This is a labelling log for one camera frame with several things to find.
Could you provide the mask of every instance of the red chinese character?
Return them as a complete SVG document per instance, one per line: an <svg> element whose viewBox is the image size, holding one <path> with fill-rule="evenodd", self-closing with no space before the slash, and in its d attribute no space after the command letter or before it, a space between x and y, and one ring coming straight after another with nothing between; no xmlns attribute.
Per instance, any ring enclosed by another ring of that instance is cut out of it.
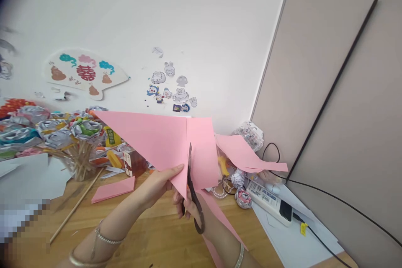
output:
<svg viewBox="0 0 402 268"><path fill-rule="evenodd" d="M78 75L86 81L92 81L95 79L95 71L93 71L92 68L90 68L89 66L78 66L77 67L77 73Z"/></svg>

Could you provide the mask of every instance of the bracelet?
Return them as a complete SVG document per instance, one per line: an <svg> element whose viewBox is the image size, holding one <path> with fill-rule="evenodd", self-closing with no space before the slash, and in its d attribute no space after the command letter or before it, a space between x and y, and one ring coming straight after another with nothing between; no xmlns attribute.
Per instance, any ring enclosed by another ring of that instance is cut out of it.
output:
<svg viewBox="0 0 402 268"><path fill-rule="evenodd" d="M125 240L125 238L123 239L123 240L120 240L120 241L113 241L113 240L111 240L111 239L108 239L108 238L106 238L106 237L104 237L103 235L101 235L101 224L102 224L102 221L100 221L99 222L99 225L98 225L98 227L95 229L95 239L94 239L94 241L93 241L93 248L92 248L92 253L91 253L91 259L94 259L95 258L95 247L96 247L96 239L97 238L99 238L101 241L104 241L105 243L108 243L108 244L112 244L112 245L114 245L114 244L120 244L121 242L123 242L124 240Z"/></svg>
<svg viewBox="0 0 402 268"><path fill-rule="evenodd" d="M239 259L237 260L235 268L240 268L240 265L242 264L243 261L243 256L244 256L244 246L242 243L240 243L240 255Z"/></svg>
<svg viewBox="0 0 402 268"><path fill-rule="evenodd" d="M70 254L68 255L68 260L70 261L70 263L72 263L75 267L89 267L89 268L98 268L98 267L102 267L103 265L106 265L107 261L105 262L101 262L101 263L83 263L80 262L79 260L77 260L74 257L74 250L75 248L70 252Z"/></svg>

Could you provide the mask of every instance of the power strip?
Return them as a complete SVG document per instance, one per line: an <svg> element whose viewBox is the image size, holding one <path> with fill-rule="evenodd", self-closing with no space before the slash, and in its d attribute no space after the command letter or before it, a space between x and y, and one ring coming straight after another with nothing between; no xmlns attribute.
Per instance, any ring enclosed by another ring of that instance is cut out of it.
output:
<svg viewBox="0 0 402 268"><path fill-rule="evenodd" d="M292 211L293 209L290 207L290 215L288 212L289 219L286 219L281 215L283 212L283 208L289 207L289 205L282 201L278 196L275 196L273 193L269 192L265 187L258 185L255 182L249 181L247 190L251 200L261 206L265 211L269 212L272 216L274 216L279 222L281 222L286 227L289 227L292 224Z"/></svg>

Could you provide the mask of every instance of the wooden table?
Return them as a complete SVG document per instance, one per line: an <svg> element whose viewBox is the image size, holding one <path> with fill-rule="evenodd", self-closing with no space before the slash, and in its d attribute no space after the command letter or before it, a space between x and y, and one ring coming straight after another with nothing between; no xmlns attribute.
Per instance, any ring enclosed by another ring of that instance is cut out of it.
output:
<svg viewBox="0 0 402 268"><path fill-rule="evenodd" d="M49 246L48 242L59 225L85 192L91 180L67 183L64 195L51 201L42 215L26 227L18 238L13 239L9 251L13 267L54 267L89 232L99 224L128 194L91 204L96 189L105 184L125 179L119 174L107 179L98 179L76 212L67 222L58 237ZM147 175L136 181L141 185ZM283 267L264 229L251 209L241 209L233 198L217 200L222 211L236 229L251 254L263 267ZM356 263L346 252L338 255L352 267ZM151 209L145 211L134 224L125 241L115 252L108 267L215 267L212 257L198 235L191 219L178 219L172 205L172 192L167 192ZM318 268L344 267L335 258L316 265Z"/></svg>

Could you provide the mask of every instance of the pink paper sheet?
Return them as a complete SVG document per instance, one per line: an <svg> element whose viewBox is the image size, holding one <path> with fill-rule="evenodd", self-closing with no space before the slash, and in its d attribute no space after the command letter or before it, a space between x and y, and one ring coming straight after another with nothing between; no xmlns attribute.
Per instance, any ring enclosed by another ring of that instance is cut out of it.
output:
<svg viewBox="0 0 402 268"><path fill-rule="evenodd" d="M187 141L192 147L191 180L196 191L218 186L219 166L212 120L190 118L187 121Z"/></svg>
<svg viewBox="0 0 402 268"><path fill-rule="evenodd" d="M197 193L202 195L202 197L204 198L205 202L207 203L209 209L212 211L212 213L215 215L215 217L217 217L218 220L220 222L222 222L222 224L225 225L230 230L230 232L236 237L236 239L238 239L239 242L241 242L243 244L244 248L246 250L248 250L247 247L244 245L242 239L240 239L239 235L236 233L235 229L233 228L233 226L230 224L230 222L226 218L225 214L220 209L219 205L215 202L214 197L211 196L209 193L207 193L204 190L197 191ZM214 260L215 266L217 268L224 268L222 260L219 257L218 252L216 251L216 248L214 247L214 245L210 241L208 241L204 236L202 236L202 237L204 238L204 241L209 250L209 253L212 256L212 259Z"/></svg>
<svg viewBox="0 0 402 268"><path fill-rule="evenodd" d="M183 197L187 198L190 142L193 148L191 173L194 187L201 189L218 184L218 159L211 119L112 111L97 111L96 114L157 170L183 163L184 169L170 180Z"/></svg>
<svg viewBox="0 0 402 268"><path fill-rule="evenodd" d="M262 161L240 135L216 135L216 144L239 169L248 173L262 170L288 171L286 163Z"/></svg>
<svg viewBox="0 0 402 268"><path fill-rule="evenodd" d="M98 187L91 203L100 202L106 199L117 197L134 190L135 178L130 177L119 182Z"/></svg>

